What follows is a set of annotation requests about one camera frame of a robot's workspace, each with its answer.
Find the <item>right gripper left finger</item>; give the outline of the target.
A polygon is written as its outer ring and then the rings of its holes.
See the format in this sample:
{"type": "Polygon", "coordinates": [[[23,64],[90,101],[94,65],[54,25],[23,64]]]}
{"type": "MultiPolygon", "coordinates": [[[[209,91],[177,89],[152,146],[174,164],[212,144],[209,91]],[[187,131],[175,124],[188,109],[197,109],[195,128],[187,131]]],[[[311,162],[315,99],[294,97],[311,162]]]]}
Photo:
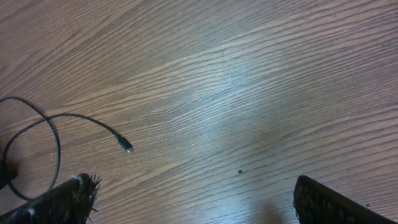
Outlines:
{"type": "Polygon", "coordinates": [[[86,224],[100,177],[82,173],[1,215],[1,224],[86,224]]]}

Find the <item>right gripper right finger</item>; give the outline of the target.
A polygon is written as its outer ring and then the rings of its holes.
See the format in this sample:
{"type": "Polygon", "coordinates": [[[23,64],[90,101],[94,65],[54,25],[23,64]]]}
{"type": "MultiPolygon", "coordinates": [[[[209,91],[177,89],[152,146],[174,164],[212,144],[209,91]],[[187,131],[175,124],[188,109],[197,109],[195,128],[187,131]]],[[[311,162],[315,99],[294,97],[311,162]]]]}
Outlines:
{"type": "Polygon", "coordinates": [[[300,224],[397,224],[306,175],[297,179],[293,206],[300,224]]]}

